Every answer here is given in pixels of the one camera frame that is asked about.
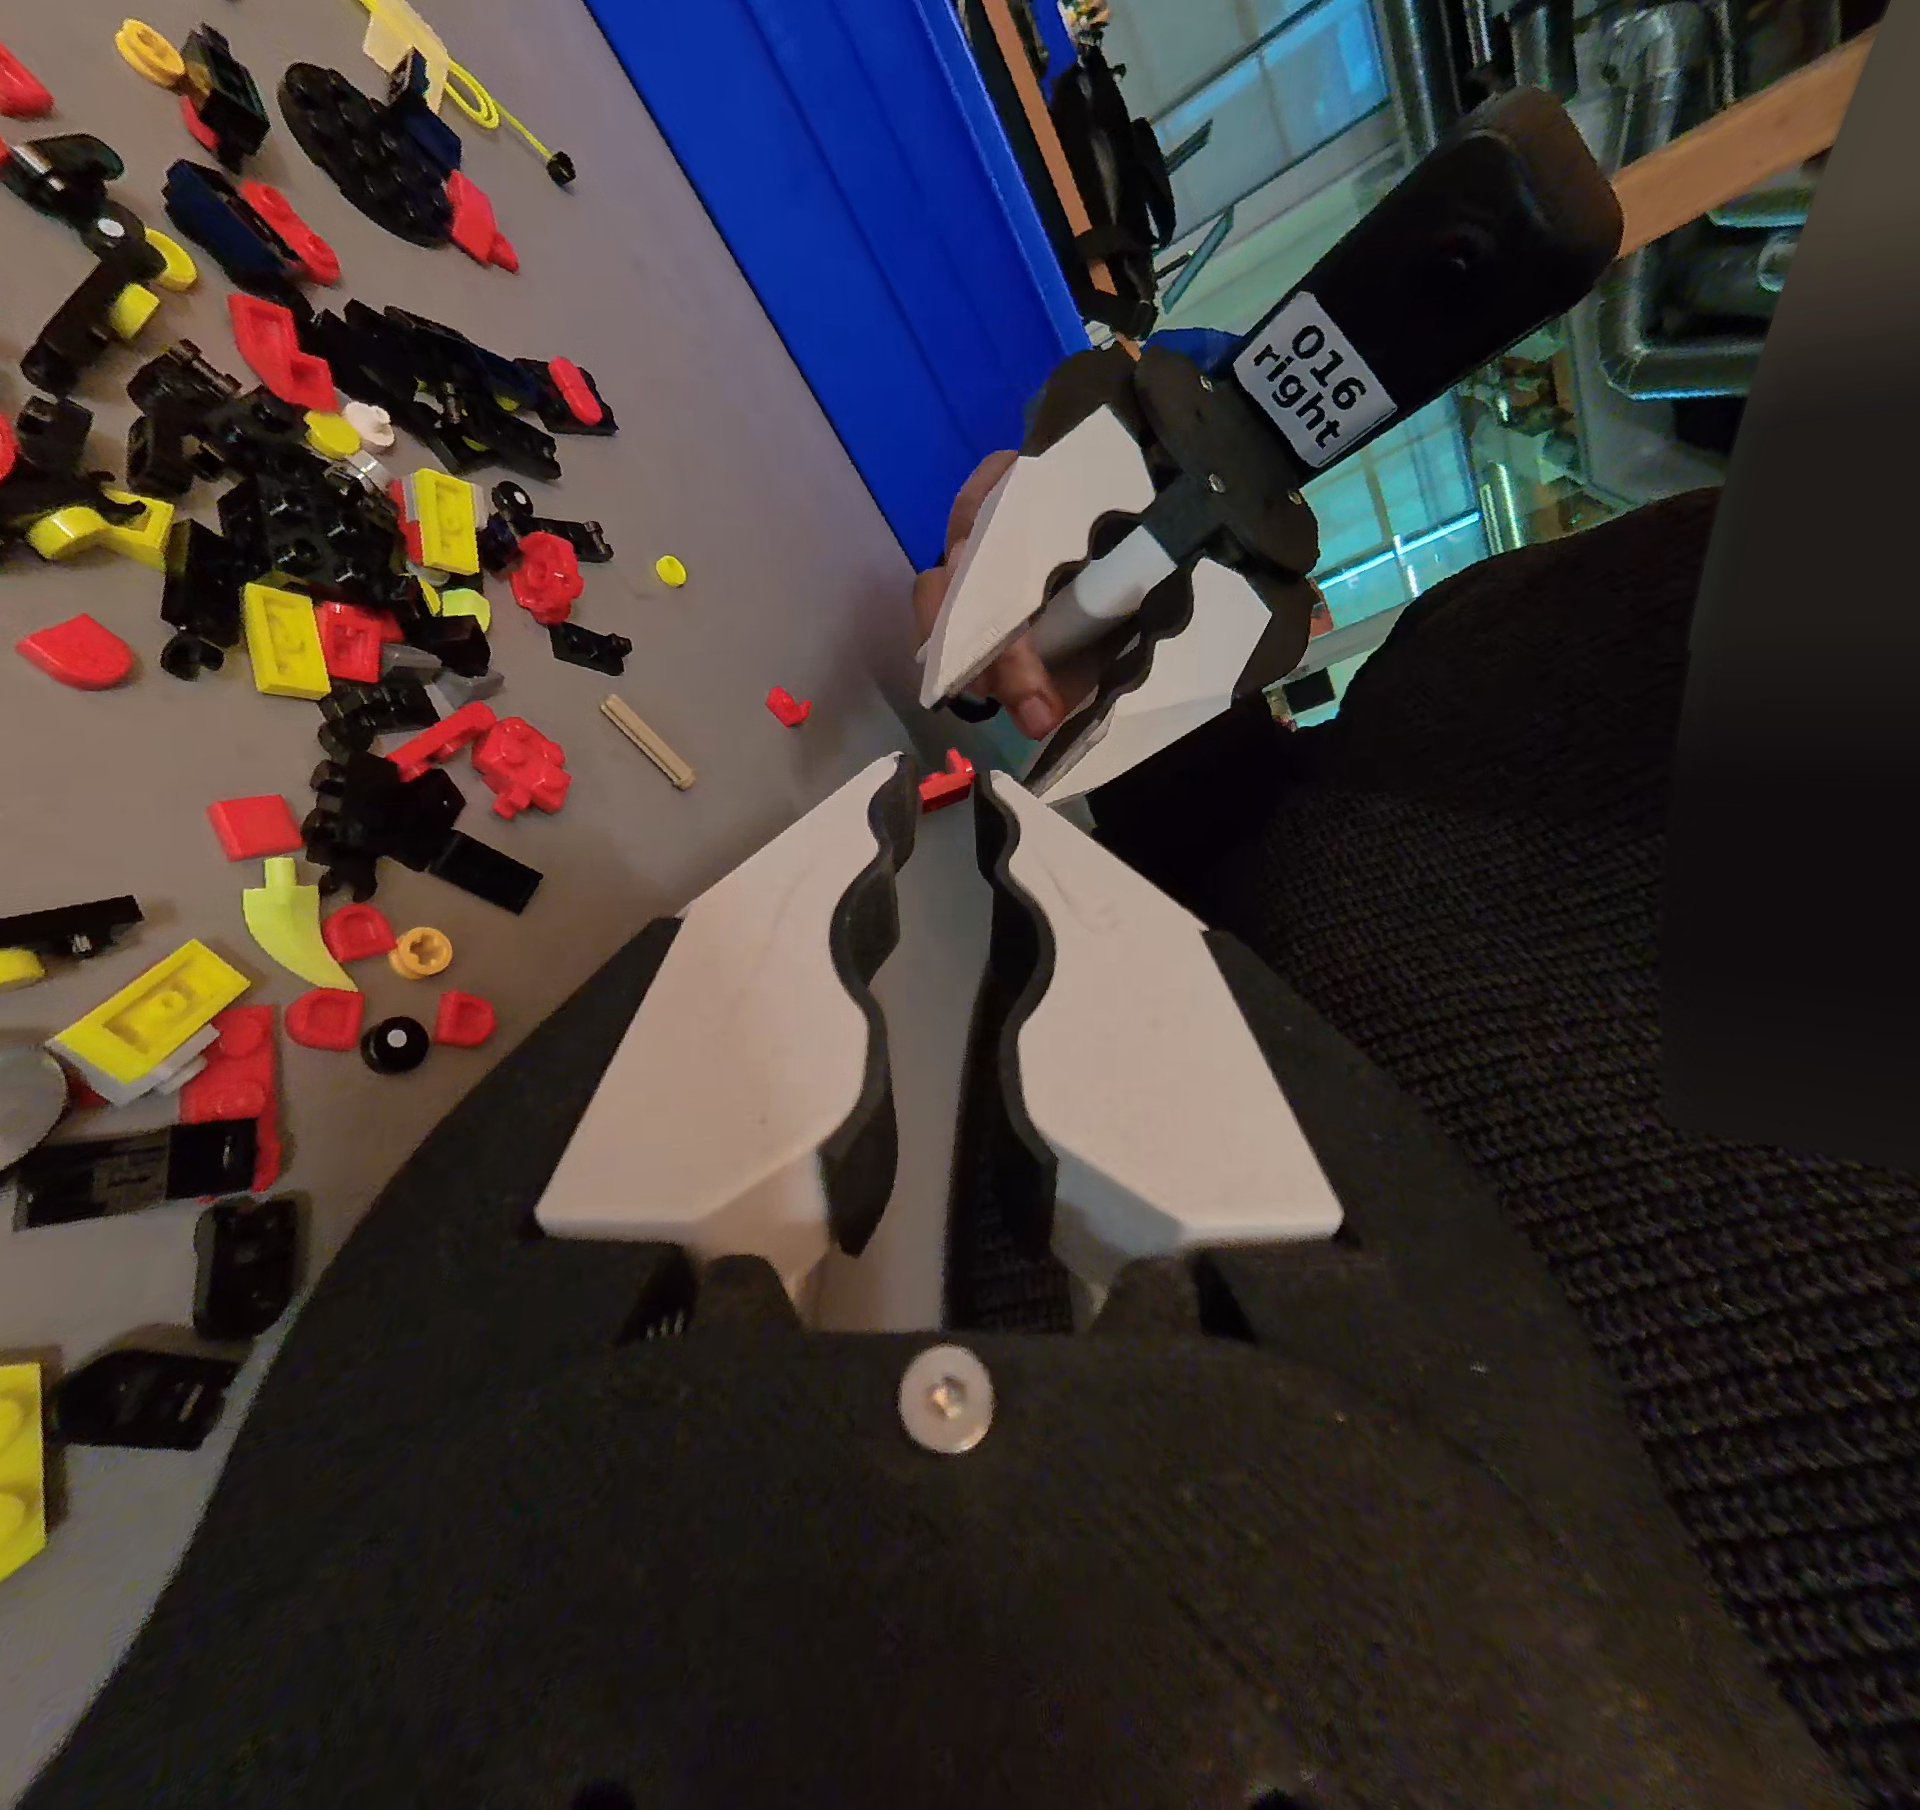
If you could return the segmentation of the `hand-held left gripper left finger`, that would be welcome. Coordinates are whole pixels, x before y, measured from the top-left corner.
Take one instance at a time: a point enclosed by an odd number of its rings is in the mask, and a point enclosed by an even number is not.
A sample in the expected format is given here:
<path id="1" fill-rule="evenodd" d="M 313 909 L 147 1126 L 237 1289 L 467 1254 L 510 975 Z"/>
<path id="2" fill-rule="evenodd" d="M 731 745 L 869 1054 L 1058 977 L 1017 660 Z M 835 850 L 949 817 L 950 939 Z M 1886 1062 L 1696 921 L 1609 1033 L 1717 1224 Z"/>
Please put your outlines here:
<path id="1" fill-rule="evenodd" d="M 895 1190 L 874 995 L 901 934 L 910 759 L 856 771 L 663 923 L 663 958 L 535 1205 L 552 1239 L 856 1258 Z"/>

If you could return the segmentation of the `person's right hand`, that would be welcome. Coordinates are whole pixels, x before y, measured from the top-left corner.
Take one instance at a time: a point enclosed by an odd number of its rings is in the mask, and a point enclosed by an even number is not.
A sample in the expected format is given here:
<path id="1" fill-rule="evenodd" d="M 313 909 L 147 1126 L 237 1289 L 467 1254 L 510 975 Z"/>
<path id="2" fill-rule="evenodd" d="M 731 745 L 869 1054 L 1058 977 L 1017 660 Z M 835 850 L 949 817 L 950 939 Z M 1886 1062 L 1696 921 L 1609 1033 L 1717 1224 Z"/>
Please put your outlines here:
<path id="1" fill-rule="evenodd" d="M 930 640 L 974 525 L 1015 463 L 1015 451 L 996 451 L 982 459 L 956 493 L 942 562 L 913 579 L 916 644 L 924 647 Z M 962 695 L 974 704 L 994 704 L 1029 741 L 1044 741 L 1067 718 L 1074 701 L 1023 639 L 1012 643 L 983 671 L 974 673 Z"/>

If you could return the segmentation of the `blue plastic bin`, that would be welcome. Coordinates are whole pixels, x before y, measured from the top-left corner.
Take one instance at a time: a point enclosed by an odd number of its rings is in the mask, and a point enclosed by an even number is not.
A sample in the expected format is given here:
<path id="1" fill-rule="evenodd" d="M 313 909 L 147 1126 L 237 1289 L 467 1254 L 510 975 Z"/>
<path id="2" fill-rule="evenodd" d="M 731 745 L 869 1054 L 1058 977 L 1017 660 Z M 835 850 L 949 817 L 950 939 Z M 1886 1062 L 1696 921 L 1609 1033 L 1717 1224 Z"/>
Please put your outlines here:
<path id="1" fill-rule="evenodd" d="M 950 0 L 582 0 L 907 559 L 1084 324 Z"/>

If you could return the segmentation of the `black strapped bag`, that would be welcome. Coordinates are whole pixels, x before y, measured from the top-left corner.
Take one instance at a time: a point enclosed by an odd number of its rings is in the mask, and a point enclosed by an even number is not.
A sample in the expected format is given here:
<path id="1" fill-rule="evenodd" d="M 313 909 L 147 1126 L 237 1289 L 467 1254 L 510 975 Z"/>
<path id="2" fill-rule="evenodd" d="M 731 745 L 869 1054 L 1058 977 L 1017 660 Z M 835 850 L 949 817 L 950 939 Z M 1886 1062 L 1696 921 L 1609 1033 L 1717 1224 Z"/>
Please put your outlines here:
<path id="1" fill-rule="evenodd" d="M 1058 74 L 1049 119 L 1086 220 L 1054 239 L 1070 295 L 1082 318 L 1143 342 L 1158 324 L 1158 252 L 1177 220 L 1158 135 L 1132 118 L 1097 42 Z"/>

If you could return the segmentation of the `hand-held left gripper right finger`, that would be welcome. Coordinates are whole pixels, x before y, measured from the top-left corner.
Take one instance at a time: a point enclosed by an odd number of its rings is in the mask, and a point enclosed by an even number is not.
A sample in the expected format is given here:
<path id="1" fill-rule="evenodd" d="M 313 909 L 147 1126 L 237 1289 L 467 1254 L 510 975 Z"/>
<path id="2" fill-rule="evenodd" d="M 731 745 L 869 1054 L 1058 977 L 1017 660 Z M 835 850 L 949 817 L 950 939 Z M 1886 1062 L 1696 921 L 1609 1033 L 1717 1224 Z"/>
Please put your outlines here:
<path id="1" fill-rule="evenodd" d="M 1222 943 L 1005 771 L 974 794 L 990 889 L 975 1054 L 993 1185 L 1088 1296 L 1136 1264 L 1337 1239 L 1342 1202 Z"/>

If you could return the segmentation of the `black round lego plate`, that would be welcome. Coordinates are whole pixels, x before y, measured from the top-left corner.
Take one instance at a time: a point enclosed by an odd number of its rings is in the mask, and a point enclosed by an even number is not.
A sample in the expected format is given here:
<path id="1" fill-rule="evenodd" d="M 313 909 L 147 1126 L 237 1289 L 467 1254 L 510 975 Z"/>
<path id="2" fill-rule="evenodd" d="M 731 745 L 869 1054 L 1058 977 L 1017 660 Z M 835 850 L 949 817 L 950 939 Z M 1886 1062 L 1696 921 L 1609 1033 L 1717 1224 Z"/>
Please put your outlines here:
<path id="1" fill-rule="evenodd" d="M 422 249 L 451 242 L 451 168 L 393 100 L 375 103 L 346 74 L 313 63 L 289 63 L 275 97 L 293 143 L 354 212 Z"/>

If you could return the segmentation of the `thin wooden edge strip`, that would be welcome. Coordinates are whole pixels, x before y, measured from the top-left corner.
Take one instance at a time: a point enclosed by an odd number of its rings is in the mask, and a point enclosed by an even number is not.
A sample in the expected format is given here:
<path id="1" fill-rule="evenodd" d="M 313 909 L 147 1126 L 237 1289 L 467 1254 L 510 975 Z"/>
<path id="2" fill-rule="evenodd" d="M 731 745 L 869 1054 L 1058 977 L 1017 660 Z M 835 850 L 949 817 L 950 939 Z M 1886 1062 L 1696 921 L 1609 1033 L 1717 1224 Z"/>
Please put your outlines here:
<path id="1" fill-rule="evenodd" d="M 1023 41 L 1019 37 L 1014 9 L 1009 0 L 978 0 L 978 4 L 1000 54 L 1000 63 L 1007 70 L 1014 94 L 1017 97 L 1019 112 L 1028 127 L 1029 143 L 1035 145 L 1035 150 L 1044 168 L 1053 196 L 1058 202 L 1058 213 L 1082 257 L 1088 287 L 1093 288 L 1094 299 L 1104 299 L 1106 305 L 1116 307 L 1117 287 L 1106 263 L 1094 259 L 1086 249 L 1090 242 L 1093 220 L 1086 213 L 1084 196 L 1077 191 L 1066 149 L 1058 143 L 1056 127 L 1053 123 L 1039 75 L 1026 52 Z"/>

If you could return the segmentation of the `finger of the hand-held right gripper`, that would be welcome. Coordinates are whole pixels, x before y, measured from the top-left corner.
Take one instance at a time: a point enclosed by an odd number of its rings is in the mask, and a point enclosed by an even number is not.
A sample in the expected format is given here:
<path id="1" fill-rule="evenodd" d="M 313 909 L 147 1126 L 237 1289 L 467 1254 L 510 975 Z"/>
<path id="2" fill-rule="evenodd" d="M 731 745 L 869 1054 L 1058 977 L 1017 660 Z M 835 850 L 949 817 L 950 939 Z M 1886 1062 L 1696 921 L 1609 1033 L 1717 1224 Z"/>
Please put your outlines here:
<path id="1" fill-rule="evenodd" d="M 1088 797 L 1230 708 L 1273 616 L 1254 586 L 1222 563 L 1194 563 L 1186 580 L 1186 622 L 1153 644 L 1147 673 L 1121 688 L 1094 723 L 1035 762 L 1035 797 Z"/>
<path id="2" fill-rule="evenodd" d="M 922 648 L 922 706 L 963 692 L 1019 639 L 1061 663 L 1130 624 L 1163 580 L 1145 525 L 1155 500 L 1143 449 L 1112 408 L 1022 454 L 958 550 Z"/>

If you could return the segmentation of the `pile of lego pieces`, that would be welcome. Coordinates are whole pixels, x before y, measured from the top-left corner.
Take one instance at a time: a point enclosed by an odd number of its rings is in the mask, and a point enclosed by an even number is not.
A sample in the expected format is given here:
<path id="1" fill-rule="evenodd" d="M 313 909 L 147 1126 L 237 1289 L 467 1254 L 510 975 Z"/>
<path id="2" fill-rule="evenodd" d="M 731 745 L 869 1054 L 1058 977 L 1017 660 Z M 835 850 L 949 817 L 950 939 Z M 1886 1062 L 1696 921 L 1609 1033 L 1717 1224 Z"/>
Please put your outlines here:
<path id="1" fill-rule="evenodd" d="M 509 913 L 543 884 L 461 829 L 446 764 L 469 762 L 502 822 L 563 812 L 564 752 L 491 710 L 485 585 L 507 580 L 559 662 L 622 670 L 630 643 L 573 619 L 582 567 L 610 559 L 602 527 L 544 514 L 522 485 L 557 485 L 561 438 L 610 438 L 615 416 L 563 354 L 502 354 L 397 305 L 316 302 L 342 279 L 337 252 L 255 172 L 274 118 L 228 36 L 127 20 L 113 46 L 180 105 L 203 157 L 169 163 L 152 222 L 119 199 L 127 168 L 106 140 L 5 143 L 5 191 L 90 257 L 19 361 L 5 547 L 139 563 L 161 580 L 166 678 L 243 662 L 256 695 L 318 712 L 307 816 L 277 792 L 204 809 L 228 864 L 258 872 L 241 891 L 252 947 L 305 988 L 256 1004 L 190 939 L 67 1029 L 5 1050 L 5 1183 L 21 1230 L 209 1205 L 194 1330 L 245 1346 L 286 1309 L 301 1250 L 293 1202 L 274 1197 L 277 1044 L 405 1077 L 496 1030 L 491 1001 L 455 988 L 427 1022 L 366 1027 L 350 970 L 451 965 L 442 930 L 393 930 L 375 908 L 386 864 Z"/>

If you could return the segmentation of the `wooden beam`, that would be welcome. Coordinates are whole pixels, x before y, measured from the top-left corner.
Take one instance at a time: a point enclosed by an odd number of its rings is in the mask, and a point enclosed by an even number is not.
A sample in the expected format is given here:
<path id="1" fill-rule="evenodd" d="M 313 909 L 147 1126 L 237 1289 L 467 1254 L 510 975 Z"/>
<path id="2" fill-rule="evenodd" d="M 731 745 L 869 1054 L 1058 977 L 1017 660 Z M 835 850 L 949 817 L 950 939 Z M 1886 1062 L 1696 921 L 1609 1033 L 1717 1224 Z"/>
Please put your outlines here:
<path id="1" fill-rule="evenodd" d="M 1615 175 L 1617 261 L 1667 239 L 1769 175 L 1830 150 L 1879 37 L 1877 28 L 1716 112 Z"/>

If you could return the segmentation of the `tan lego axle pin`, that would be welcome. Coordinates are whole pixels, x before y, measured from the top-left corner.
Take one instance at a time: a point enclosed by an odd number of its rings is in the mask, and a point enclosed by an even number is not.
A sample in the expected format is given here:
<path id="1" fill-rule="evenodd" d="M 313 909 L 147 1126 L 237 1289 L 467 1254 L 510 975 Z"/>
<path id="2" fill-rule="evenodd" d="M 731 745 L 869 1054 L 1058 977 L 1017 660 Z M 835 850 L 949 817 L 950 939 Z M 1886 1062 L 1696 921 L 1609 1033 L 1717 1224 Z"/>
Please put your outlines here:
<path id="1" fill-rule="evenodd" d="M 607 695 L 599 712 L 676 790 L 686 792 L 694 788 L 694 768 L 674 745 L 666 742 L 647 719 L 641 719 L 626 698 Z"/>

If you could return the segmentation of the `person's black knit sweater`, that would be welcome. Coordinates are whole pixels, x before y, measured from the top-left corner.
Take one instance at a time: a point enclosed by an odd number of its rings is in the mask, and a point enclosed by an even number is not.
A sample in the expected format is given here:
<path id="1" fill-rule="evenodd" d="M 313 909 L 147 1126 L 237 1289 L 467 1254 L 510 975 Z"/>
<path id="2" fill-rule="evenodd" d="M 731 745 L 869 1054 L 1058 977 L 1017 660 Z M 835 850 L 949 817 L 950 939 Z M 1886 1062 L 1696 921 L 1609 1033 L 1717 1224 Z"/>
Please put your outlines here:
<path id="1" fill-rule="evenodd" d="M 1915 1175 L 1660 1111 L 1670 770 L 1717 490 L 1430 588 L 1097 838 L 1420 1103 L 1544 1259 L 1716 1598 L 1860 1806 L 1917 1802 Z"/>

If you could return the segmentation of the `silver ventilation pipes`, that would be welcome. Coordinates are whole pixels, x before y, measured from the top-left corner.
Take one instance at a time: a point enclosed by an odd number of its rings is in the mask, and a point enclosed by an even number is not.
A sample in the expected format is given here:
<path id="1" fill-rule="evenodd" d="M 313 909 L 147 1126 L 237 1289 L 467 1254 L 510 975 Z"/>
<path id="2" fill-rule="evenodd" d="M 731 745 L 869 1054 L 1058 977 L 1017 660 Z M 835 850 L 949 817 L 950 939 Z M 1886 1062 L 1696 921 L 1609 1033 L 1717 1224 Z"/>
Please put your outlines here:
<path id="1" fill-rule="evenodd" d="M 1557 97 L 1613 178 L 1874 28 L 1891 0 L 1371 0 L 1405 160 L 1496 94 Z M 1743 398 L 1826 154 L 1615 263 L 1580 319 L 1637 403 Z"/>

